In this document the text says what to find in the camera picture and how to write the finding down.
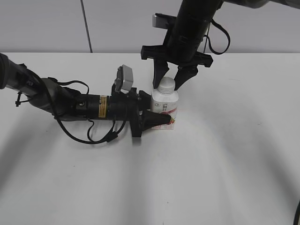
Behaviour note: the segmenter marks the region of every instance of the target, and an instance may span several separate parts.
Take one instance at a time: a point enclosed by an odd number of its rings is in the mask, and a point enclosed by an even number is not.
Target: table surface
[[[40,77],[109,95],[117,68],[151,91],[139,54],[7,53]],[[225,54],[179,90],[175,129],[97,146],[0,90],[0,224],[292,224],[300,197],[300,54]],[[168,76],[176,74],[170,65]],[[82,92],[85,87],[73,85]],[[65,123],[86,137],[90,123]],[[97,123],[101,138],[109,121]]]

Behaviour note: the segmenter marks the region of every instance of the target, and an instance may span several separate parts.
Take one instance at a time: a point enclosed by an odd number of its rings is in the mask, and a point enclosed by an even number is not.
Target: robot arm
[[[268,0],[224,0],[226,2],[259,8]],[[143,60],[154,60],[153,88],[157,88],[161,79],[169,70],[168,62],[178,65],[175,77],[176,90],[188,79],[198,73],[197,66],[210,67],[213,59],[210,55],[197,52],[206,30],[213,21],[215,12],[222,7],[222,0],[183,0],[177,17],[155,14],[153,26],[167,29],[162,45],[143,46]],[[300,8],[300,0],[273,0],[287,6]]]

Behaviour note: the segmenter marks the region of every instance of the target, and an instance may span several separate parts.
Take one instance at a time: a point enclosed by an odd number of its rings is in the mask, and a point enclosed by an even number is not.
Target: yellow label
[[[99,118],[106,118],[107,96],[100,96]]]

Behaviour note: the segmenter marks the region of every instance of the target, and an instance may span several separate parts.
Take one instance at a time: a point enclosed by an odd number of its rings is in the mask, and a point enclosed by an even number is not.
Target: white cap
[[[170,95],[175,90],[175,81],[165,76],[161,79],[157,90],[164,95]]]

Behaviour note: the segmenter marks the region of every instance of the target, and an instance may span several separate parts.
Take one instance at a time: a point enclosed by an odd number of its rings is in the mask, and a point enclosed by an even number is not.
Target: bottle label
[[[159,125],[153,127],[156,130],[172,130],[177,114],[177,103],[176,102],[157,102],[152,99],[151,110],[154,113],[167,114],[171,116],[171,122],[169,124]]]

